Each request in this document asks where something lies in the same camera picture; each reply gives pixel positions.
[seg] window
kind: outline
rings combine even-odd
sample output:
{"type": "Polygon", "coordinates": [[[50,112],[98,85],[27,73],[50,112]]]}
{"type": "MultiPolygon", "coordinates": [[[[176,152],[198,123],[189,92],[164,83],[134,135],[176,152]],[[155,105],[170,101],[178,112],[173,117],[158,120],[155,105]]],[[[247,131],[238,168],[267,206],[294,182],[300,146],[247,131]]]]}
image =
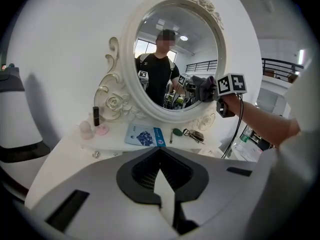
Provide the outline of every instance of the window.
{"type": "MultiPolygon", "coordinates": [[[[136,42],[135,50],[134,50],[134,57],[138,58],[141,54],[152,54],[156,52],[157,46],[152,42],[143,41],[138,39],[136,42]]],[[[168,58],[175,62],[177,53],[170,50],[167,54],[168,58]]]]}

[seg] black t-shirt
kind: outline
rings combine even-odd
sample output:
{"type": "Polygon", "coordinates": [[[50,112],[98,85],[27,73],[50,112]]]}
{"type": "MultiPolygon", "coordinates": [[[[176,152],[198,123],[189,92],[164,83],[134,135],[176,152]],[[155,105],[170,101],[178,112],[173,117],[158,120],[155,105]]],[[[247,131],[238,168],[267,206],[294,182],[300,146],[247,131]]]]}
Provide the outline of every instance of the black t-shirt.
{"type": "Polygon", "coordinates": [[[177,65],[175,65],[172,74],[169,58],[157,58],[153,53],[149,54],[140,66],[140,56],[135,59],[136,71],[148,72],[149,84],[145,92],[151,100],[163,107],[165,93],[169,78],[172,80],[180,75],[177,65]]]}

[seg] mirror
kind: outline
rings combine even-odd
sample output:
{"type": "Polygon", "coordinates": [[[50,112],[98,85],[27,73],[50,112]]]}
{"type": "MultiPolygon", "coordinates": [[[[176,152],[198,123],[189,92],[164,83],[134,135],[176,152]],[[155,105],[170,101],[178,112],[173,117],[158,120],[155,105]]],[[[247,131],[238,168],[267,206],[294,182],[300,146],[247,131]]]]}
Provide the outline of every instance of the mirror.
{"type": "Polygon", "coordinates": [[[168,110],[200,103],[192,76],[214,76],[218,50],[198,14],[177,5],[155,9],[141,23],[134,47],[137,77],[154,103],[168,110]]]}

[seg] ornate mirror frame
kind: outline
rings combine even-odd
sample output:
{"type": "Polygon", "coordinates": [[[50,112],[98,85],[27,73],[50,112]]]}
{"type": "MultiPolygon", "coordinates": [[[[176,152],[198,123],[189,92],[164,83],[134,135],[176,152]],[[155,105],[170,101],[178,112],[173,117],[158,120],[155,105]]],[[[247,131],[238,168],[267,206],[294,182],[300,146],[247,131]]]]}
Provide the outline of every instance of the ornate mirror frame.
{"type": "Polygon", "coordinates": [[[150,17],[155,10],[163,7],[173,5],[181,8],[188,9],[190,11],[198,14],[210,27],[215,42],[217,45],[217,68],[215,77],[219,78],[224,75],[226,65],[227,65],[227,49],[226,41],[223,34],[224,26],[220,15],[215,11],[214,5],[208,0],[146,0],[138,8],[134,10],[131,17],[127,20],[124,28],[122,30],[120,44],[118,45],[118,40],[112,37],[109,41],[111,50],[114,51],[114,56],[107,54],[105,57],[108,59],[109,66],[108,72],[112,71],[113,68],[120,68],[121,75],[117,74],[117,69],[114,72],[108,73],[100,83],[100,87],[96,92],[96,96],[99,91],[109,92],[109,87],[106,83],[109,81],[110,77],[115,79],[115,81],[121,84],[121,89],[126,87],[127,91],[122,96],[115,96],[105,102],[106,107],[111,109],[113,115],[110,118],[105,118],[107,120],[115,120],[120,115],[131,115],[131,118],[145,118],[145,113],[150,117],[159,120],[161,122],[177,124],[192,121],[204,115],[204,113],[210,110],[210,114],[215,113],[215,102],[204,103],[196,102],[194,105],[180,109],[180,110],[169,110],[162,108],[155,104],[144,91],[142,85],[140,84],[139,78],[137,76],[136,63],[134,58],[136,38],[141,25],[144,21],[150,17]],[[132,96],[135,103],[131,105],[129,102],[132,96]],[[118,109],[119,101],[121,102],[121,109],[118,109]]]}

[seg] balcony railing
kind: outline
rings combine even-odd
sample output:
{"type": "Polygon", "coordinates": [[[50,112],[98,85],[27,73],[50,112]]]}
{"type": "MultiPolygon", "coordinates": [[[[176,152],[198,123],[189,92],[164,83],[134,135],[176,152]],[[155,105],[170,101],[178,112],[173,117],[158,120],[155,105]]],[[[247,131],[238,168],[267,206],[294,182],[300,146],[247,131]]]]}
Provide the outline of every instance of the balcony railing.
{"type": "Polygon", "coordinates": [[[201,71],[216,71],[217,70],[217,60],[208,60],[199,63],[193,63],[186,65],[185,72],[201,72],[201,71]]]}
{"type": "Polygon", "coordinates": [[[303,66],[291,62],[262,58],[262,71],[264,76],[277,78],[289,83],[293,83],[303,69],[303,66]]]}

